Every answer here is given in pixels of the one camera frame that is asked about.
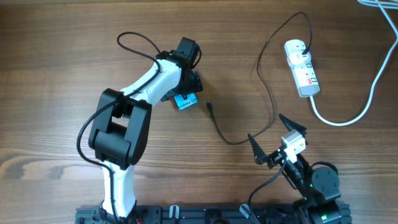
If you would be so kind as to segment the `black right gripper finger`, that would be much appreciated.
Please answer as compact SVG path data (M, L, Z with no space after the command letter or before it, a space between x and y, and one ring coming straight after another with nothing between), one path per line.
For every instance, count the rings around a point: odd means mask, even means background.
M252 146L255 163L258 165L263 165L267 160L266 153L262 150L260 145L257 143L257 141L254 139L254 137L251 134L248 134L248 139Z
M298 131L303 137L307 134L307 129L306 127L288 119L286 116L284 116L282 113L279 113L279 119L282 121L284 126L287 128L288 131L293 131L296 130Z

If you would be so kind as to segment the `teal screen smartphone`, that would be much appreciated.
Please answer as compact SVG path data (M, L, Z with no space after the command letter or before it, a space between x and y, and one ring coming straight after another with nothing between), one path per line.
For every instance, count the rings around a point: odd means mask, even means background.
M174 100L179 110L184 110L198 103L198 100L194 93L174 96Z

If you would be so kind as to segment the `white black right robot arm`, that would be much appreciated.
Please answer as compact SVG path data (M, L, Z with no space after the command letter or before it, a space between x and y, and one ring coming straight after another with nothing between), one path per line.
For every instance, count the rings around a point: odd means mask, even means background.
M278 172L252 191L248 198L248 218L259 222L252 208L253 196L262 188L283 175L302 199L293 203L294 212L302 223L342 222L343 214L336 199L341 197L338 169L329 162L318 161L310 165L303 157L307 141L305 126L279 114L279 119L289 131L281 137L281 146L267 155L254 136L248 134L256 164L267 164L268 168L280 165Z

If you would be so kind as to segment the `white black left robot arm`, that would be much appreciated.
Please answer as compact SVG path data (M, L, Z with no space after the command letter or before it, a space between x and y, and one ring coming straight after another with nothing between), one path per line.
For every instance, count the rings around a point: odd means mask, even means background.
M106 197L99 208L103 221L137 221L134 166L146 148L152 109L160 101L202 91L194 71L200 57L199 45L184 37L175 50L153 57L153 66L138 81L102 92L88 145L104 170Z

